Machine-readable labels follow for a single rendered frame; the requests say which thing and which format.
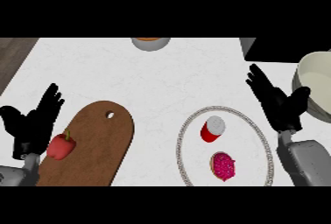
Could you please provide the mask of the black appliance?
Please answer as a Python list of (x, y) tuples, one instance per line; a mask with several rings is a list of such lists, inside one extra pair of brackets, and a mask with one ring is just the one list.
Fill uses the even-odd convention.
[(331, 50), (331, 38), (239, 38), (242, 57), (253, 62), (297, 63), (312, 52)]

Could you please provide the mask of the red bell pepper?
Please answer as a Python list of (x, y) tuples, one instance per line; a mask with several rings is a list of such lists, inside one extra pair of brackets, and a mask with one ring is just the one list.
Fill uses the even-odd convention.
[(70, 130), (58, 134), (47, 146), (46, 155), (55, 160), (62, 160), (75, 149), (77, 142), (70, 135)]

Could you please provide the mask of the large pale bowl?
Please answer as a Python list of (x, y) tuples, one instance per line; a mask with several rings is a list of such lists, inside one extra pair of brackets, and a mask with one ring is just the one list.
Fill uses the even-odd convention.
[(310, 52), (296, 67), (293, 90), (310, 88), (306, 112), (331, 123), (331, 52)]

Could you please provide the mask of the white round placemat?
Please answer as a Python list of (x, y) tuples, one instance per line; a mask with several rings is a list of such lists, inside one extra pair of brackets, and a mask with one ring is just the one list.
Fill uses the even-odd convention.
[[(222, 118), (223, 133), (207, 143), (201, 131), (207, 120)], [(213, 159), (226, 155), (234, 175), (222, 180), (213, 172)], [(176, 160), (186, 186), (271, 186), (275, 162), (265, 133), (242, 112), (222, 106), (201, 108), (180, 126)]]

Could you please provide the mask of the grey cup with orange top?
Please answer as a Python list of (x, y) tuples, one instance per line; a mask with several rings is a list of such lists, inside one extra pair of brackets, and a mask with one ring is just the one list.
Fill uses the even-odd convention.
[(158, 51), (169, 43), (170, 38), (160, 38), (157, 40), (145, 41), (138, 38), (132, 39), (133, 45), (145, 52)]

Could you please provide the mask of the pink frosted donut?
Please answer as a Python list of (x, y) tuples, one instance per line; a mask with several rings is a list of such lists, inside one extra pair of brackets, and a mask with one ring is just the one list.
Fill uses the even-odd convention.
[(219, 151), (211, 155), (210, 167), (214, 177), (222, 181), (235, 176), (235, 160), (228, 153)]

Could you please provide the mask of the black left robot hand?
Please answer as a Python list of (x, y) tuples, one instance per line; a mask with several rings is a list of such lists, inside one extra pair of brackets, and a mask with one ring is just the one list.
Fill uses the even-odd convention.
[(64, 102), (58, 84), (52, 83), (36, 109), (27, 115), (13, 106), (0, 107), (5, 131), (15, 138), (13, 159), (24, 160), (30, 153), (44, 153)]

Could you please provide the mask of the brown wooden cutting board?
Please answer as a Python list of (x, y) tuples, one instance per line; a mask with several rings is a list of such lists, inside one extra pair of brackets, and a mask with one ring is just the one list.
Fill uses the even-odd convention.
[(135, 134), (130, 112), (112, 101), (96, 101), (67, 127), (77, 147), (62, 160), (43, 159), (36, 185), (111, 186)]

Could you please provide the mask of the red can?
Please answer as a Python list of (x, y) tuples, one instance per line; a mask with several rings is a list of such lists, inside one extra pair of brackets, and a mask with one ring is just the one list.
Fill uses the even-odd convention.
[(207, 119), (201, 127), (201, 139), (207, 143), (211, 143), (220, 137), (223, 132), (225, 132), (225, 121), (217, 115), (213, 115)]

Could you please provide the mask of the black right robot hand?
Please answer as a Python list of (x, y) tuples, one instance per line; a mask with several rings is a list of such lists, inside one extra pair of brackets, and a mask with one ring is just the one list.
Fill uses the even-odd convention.
[(262, 104), (263, 113), (268, 122), (276, 132), (300, 131), (303, 129), (300, 115), (307, 110), (307, 98), (310, 96), (310, 88), (300, 87), (290, 95), (269, 81), (262, 68), (250, 65), (247, 74), (248, 84), (253, 94)]

